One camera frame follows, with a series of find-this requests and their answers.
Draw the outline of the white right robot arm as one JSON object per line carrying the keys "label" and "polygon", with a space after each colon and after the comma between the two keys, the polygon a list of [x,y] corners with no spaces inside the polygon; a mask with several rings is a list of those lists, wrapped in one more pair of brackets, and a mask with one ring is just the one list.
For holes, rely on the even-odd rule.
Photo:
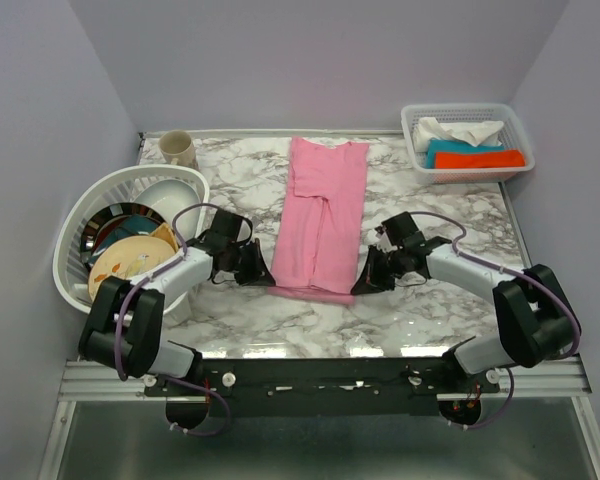
{"label": "white right robot arm", "polygon": [[390,247],[368,249],[354,296],[392,291],[397,280],[416,273],[425,280],[452,284],[489,302],[497,331],[474,337],[447,350],[440,379],[460,392],[476,375],[494,368],[532,368],[545,360],[574,355],[581,325],[554,272],[536,264],[524,270],[464,252],[458,238],[427,238],[415,222],[417,212],[403,212],[381,223],[377,232]]}

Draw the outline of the pink t shirt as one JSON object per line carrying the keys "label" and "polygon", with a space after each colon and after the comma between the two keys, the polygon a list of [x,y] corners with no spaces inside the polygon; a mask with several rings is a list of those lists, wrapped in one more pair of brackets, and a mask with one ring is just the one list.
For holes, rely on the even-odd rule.
{"label": "pink t shirt", "polygon": [[366,143],[294,137],[271,295],[351,305],[367,184]]}

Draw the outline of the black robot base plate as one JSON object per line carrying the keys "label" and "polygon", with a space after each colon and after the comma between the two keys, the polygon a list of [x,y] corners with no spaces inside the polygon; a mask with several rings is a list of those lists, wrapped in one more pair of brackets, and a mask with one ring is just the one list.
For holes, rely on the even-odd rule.
{"label": "black robot base plate", "polygon": [[442,357],[204,359],[194,381],[235,417],[411,414],[500,391],[485,372],[464,374]]}

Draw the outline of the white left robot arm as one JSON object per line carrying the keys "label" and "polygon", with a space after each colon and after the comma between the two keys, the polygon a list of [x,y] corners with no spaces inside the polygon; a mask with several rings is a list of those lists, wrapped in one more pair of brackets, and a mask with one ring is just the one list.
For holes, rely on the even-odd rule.
{"label": "white left robot arm", "polygon": [[[177,222],[192,209],[212,208],[210,227],[186,239]],[[167,377],[181,395],[194,393],[202,380],[202,354],[162,338],[165,307],[193,287],[214,281],[220,272],[240,286],[272,287],[253,222],[213,204],[178,212],[171,232],[179,250],[152,269],[124,279],[103,279],[78,343],[79,354],[117,371],[121,380],[144,375]]]}

